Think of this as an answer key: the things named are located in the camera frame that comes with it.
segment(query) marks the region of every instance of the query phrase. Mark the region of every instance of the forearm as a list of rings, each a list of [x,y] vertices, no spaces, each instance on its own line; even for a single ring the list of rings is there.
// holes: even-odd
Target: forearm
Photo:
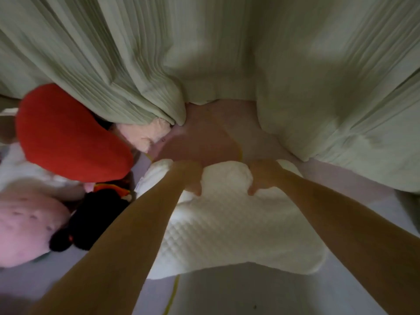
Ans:
[[[131,314],[183,188],[169,172],[130,204],[31,314]]]
[[[391,315],[419,314],[420,239],[362,204],[283,170],[277,187]]]

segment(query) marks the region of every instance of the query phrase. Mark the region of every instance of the red pillow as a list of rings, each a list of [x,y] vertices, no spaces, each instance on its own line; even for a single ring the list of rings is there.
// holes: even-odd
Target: red pillow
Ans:
[[[133,166],[129,147],[56,84],[37,87],[23,98],[16,134],[30,162],[68,179],[118,180]]]

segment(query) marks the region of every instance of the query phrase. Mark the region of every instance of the black plush toy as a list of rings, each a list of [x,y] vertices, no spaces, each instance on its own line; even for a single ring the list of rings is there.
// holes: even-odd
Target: black plush toy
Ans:
[[[118,194],[119,189],[99,188],[98,191],[87,193],[68,224],[51,237],[50,250],[62,252],[72,244],[82,250],[92,248],[107,227],[130,204]]]

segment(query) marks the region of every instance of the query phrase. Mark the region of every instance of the hand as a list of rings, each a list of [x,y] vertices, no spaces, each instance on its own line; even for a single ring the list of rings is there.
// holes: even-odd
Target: hand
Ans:
[[[175,161],[169,172],[176,174],[183,181],[184,190],[201,196],[203,167],[200,163],[192,160]]]
[[[249,162],[248,168],[252,173],[252,184],[248,194],[253,196],[259,189],[275,187],[279,176],[284,169],[273,159],[253,160]]]

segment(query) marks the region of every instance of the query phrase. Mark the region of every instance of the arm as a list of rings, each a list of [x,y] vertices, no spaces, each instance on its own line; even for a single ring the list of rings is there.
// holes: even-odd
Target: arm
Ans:
[[[197,163],[173,163],[165,177],[118,216],[30,314],[130,315],[182,191],[201,195],[201,174]]]
[[[300,209],[333,254],[390,315],[420,314],[420,239],[366,206],[282,169],[249,164],[248,194],[278,187]]]

